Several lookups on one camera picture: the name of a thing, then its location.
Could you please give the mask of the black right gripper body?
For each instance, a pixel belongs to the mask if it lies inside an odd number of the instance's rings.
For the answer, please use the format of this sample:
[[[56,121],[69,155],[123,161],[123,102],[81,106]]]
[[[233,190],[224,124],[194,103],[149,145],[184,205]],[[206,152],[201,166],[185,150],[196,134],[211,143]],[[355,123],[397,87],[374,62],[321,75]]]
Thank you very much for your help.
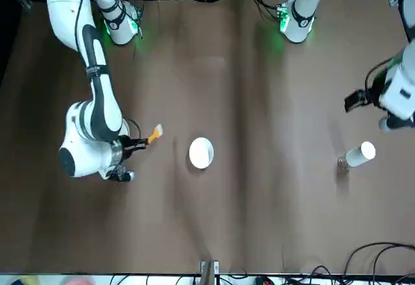
[[[127,135],[121,135],[118,137],[121,147],[122,147],[122,161],[128,159],[132,154],[132,148],[134,146],[134,142],[132,139]]]

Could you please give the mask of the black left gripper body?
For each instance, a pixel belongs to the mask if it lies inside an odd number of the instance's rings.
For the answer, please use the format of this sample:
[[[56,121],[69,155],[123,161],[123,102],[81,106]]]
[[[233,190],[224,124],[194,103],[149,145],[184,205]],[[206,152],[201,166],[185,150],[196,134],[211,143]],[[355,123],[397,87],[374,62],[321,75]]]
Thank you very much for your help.
[[[379,102],[379,98],[384,90],[384,87],[384,82],[374,82],[371,87],[365,89],[366,103],[368,105],[374,105],[379,109],[385,109],[384,106]]]

